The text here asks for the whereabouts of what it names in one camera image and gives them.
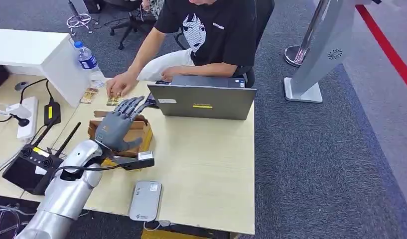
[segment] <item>stanchion base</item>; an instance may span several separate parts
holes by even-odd
[[[319,88],[319,84],[316,83],[303,95],[294,96],[291,89],[291,78],[284,78],[285,99],[288,101],[302,101],[309,103],[322,103],[322,94]]]
[[[284,59],[288,64],[295,66],[295,67],[301,66],[300,63],[295,62],[295,57],[296,57],[299,49],[300,49],[300,46],[291,46],[285,50]]]

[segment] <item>brown cardboard box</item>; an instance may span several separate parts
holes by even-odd
[[[106,113],[107,112],[103,111],[95,111],[95,117],[99,118],[89,121],[88,135],[90,139],[95,137],[96,129],[98,128],[98,125],[102,122],[103,116],[105,116]],[[133,141],[138,137],[142,137],[143,142],[139,147],[132,148],[128,151],[116,153],[116,155],[124,157],[137,157],[139,152],[145,152],[149,150],[149,145],[150,141],[152,140],[152,136],[153,136],[152,129],[150,128],[150,124],[147,121],[147,119],[142,115],[137,116],[133,124],[130,126],[129,132],[124,137],[124,141],[126,142]]]

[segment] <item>white power bank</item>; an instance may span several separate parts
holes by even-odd
[[[138,181],[133,191],[129,216],[134,221],[150,222],[156,219],[162,185],[153,181]]]

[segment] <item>laptop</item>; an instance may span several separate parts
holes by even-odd
[[[175,76],[171,85],[148,85],[165,116],[245,120],[256,89],[241,78]]]

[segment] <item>plastic bottle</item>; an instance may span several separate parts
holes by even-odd
[[[74,42],[74,46],[79,50],[79,62],[83,69],[89,71],[89,80],[93,88],[104,86],[105,76],[99,69],[98,62],[92,51],[83,46],[81,41]]]

